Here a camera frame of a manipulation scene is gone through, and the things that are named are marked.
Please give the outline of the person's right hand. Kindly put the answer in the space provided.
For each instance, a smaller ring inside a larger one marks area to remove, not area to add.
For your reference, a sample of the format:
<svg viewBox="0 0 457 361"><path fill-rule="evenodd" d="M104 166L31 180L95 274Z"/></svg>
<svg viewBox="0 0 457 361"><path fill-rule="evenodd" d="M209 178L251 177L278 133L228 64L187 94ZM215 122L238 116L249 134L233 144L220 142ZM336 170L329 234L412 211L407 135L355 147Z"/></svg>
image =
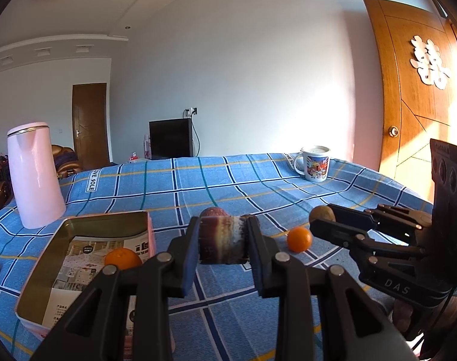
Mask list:
<svg viewBox="0 0 457 361"><path fill-rule="evenodd" d="M412 341L421 333L445 331L457 321L457 297L447 298L435 308L412 306L396 300L392 323L405 340Z"/></svg>

